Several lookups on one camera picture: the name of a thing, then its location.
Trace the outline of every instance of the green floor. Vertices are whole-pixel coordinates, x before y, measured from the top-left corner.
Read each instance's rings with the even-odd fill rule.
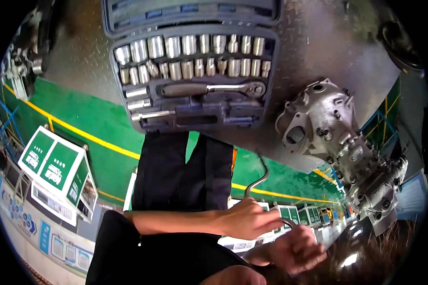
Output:
[[[36,81],[35,89],[36,93],[30,99],[33,105],[96,138],[132,153],[141,153],[144,135],[132,128],[123,106],[42,79]],[[47,117],[35,111],[25,102],[17,100],[10,91],[1,86],[0,98],[5,101],[11,111],[19,108],[15,119],[24,143],[30,139],[39,125],[48,123]],[[6,120],[4,112],[0,112],[0,117]],[[138,160],[95,143],[56,122],[53,122],[53,127],[56,134],[73,143],[88,145],[89,163],[97,188],[101,191],[100,198],[122,206],[131,173],[136,168]],[[197,138],[198,134],[192,132],[188,143],[188,156],[196,145]],[[307,175],[270,160],[267,160],[267,164],[270,169],[270,177],[257,187],[267,192],[265,194],[253,193],[252,196],[257,199],[293,203],[301,200],[300,198],[279,197],[281,194],[330,201],[343,201],[344,199],[334,184],[314,172]],[[256,155],[239,149],[232,183],[246,186],[262,174],[263,170]],[[237,187],[232,188],[232,195],[242,196],[243,190]]]

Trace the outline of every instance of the gray tool case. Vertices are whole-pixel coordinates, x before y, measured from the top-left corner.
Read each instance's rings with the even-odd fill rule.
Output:
[[[114,39],[109,59],[133,127],[182,131],[259,126],[271,97],[280,47],[270,27],[281,20],[282,3],[102,0],[103,28]],[[223,60],[224,75],[223,66],[218,68]],[[207,92],[206,85],[243,86],[218,86]]]

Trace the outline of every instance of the ratchet wrench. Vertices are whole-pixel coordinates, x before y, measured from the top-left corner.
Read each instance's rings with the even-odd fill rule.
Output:
[[[214,91],[236,91],[248,97],[260,98],[266,92],[263,82],[252,81],[238,85],[207,85],[204,83],[181,83],[166,85],[162,94],[167,97],[188,97],[205,95]]]
[[[266,179],[268,179],[269,176],[269,170],[268,167],[266,165],[266,163],[264,162],[263,158],[258,155],[258,159],[260,160],[260,162],[262,163],[263,168],[265,169],[265,174],[260,177],[257,181],[252,182],[251,184],[249,184],[249,186],[246,187],[246,189],[244,190],[244,198],[249,197],[249,193],[251,192],[251,189],[254,188],[255,186],[265,182]],[[297,226],[297,224],[292,221],[291,219],[288,218],[280,218],[280,220],[288,225],[290,228],[295,228]]]

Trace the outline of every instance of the engine part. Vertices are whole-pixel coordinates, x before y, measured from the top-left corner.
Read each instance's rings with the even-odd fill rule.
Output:
[[[225,75],[225,70],[227,69],[228,61],[223,60],[222,57],[217,59],[217,69],[219,70],[219,74]]]
[[[353,96],[328,78],[308,85],[276,120],[276,131],[294,154],[319,157],[336,171],[345,198],[376,236],[396,220],[395,193],[408,161],[389,161],[369,144],[355,119]]]
[[[2,83],[10,80],[14,95],[24,101],[33,96],[36,78],[49,67],[50,31],[56,25],[52,17],[56,1],[36,2],[17,29],[0,66]]]
[[[230,42],[228,43],[228,52],[229,53],[237,53],[238,52],[238,40],[235,34],[230,35]]]
[[[147,95],[149,94],[149,88],[146,87],[140,87],[138,89],[133,89],[133,90],[129,90],[126,91],[126,97],[127,98],[131,98],[131,97],[135,97],[135,96],[140,96],[140,95]]]
[[[264,48],[265,48],[265,39],[262,37],[256,37],[254,39],[254,47],[252,49],[252,53],[256,56],[262,56]]]
[[[138,75],[137,67],[130,68],[130,83],[133,85],[138,85],[140,83],[140,77]]]
[[[161,36],[150,37],[147,39],[147,48],[151,59],[159,58],[165,55],[163,38]]]
[[[152,77],[154,78],[158,77],[159,75],[158,67],[152,60],[146,61],[146,67],[147,67],[147,71]]]
[[[249,75],[251,75],[251,59],[250,58],[242,58],[241,59],[240,76],[249,77]]]
[[[241,41],[241,52],[243,54],[250,54],[252,49],[252,37],[243,36]]]
[[[167,97],[187,97],[205,95],[215,91],[236,91],[248,97],[260,98],[266,92],[263,82],[252,81],[238,85],[207,85],[204,83],[172,84],[162,88],[162,94]]]
[[[135,116],[132,116],[132,121],[139,121],[141,119],[148,119],[148,118],[156,118],[156,117],[164,117],[176,114],[176,111],[159,111],[159,112],[150,112],[150,113],[143,113],[143,114],[137,114]]]
[[[126,65],[130,62],[131,52],[130,46],[126,45],[123,47],[119,47],[114,51],[114,55],[116,56],[116,60],[121,65]]]
[[[181,39],[179,37],[169,37],[165,39],[166,56],[176,58],[181,56]]]
[[[134,62],[142,62],[148,59],[146,40],[137,40],[130,44],[131,58]]]
[[[183,36],[183,54],[189,56],[197,52],[197,37],[194,35]]]
[[[225,52],[226,43],[227,43],[227,36],[220,36],[220,35],[213,36],[214,53],[223,54]]]
[[[240,76],[241,60],[230,58],[228,59],[228,76],[238,77]]]
[[[183,79],[192,79],[194,77],[194,62],[188,61],[188,62],[182,62],[181,63],[181,69],[183,72]]]
[[[262,62],[262,77],[268,78],[268,76],[270,74],[270,70],[271,70],[271,62],[264,60]]]
[[[209,34],[200,35],[200,52],[209,53]]]
[[[169,65],[171,80],[178,81],[183,79],[180,62],[172,62]]]
[[[120,70],[120,82],[125,85],[130,82],[130,73],[128,68],[124,68]]]
[[[135,109],[140,109],[140,108],[150,107],[150,106],[151,106],[151,100],[149,98],[127,103],[127,108],[129,110],[135,110]]]
[[[214,57],[209,57],[206,60],[206,75],[208,75],[208,76],[214,76],[215,75]]]
[[[159,67],[160,67],[160,73],[161,73],[161,76],[163,77],[163,79],[168,79],[169,73],[170,73],[170,71],[168,69],[168,63],[167,62],[160,63]]]
[[[138,66],[138,75],[140,77],[141,84],[148,83],[151,80],[151,78],[149,77],[149,73],[147,72],[146,65]]]
[[[204,76],[204,64],[202,58],[195,59],[195,77]]]
[[[261,61],[259,59],[253,59],[251,65],[251,76],[259,77],[260,76],[260,64]]]

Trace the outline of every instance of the gray table surface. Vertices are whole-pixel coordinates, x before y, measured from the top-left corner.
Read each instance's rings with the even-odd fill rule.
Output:
[[[274,129],[285,101],[306,85],[328,77],[354,93],[356,118],[363,125],[385,99],[399,70],[374,40],[381,16],[370,1],[350,0],[347,12],[341,0],[284,3],[283,20],[274,28],[281,39],[281,52],[279,62],[274,63],[277,73],[265,121],[256,129],[226,128],[206,134],[310,172],[321,161],[291,155]],[[44,77],[121,105],[108,60],[108,47],[113,43],[103,31],[99,0],[68,0]]]

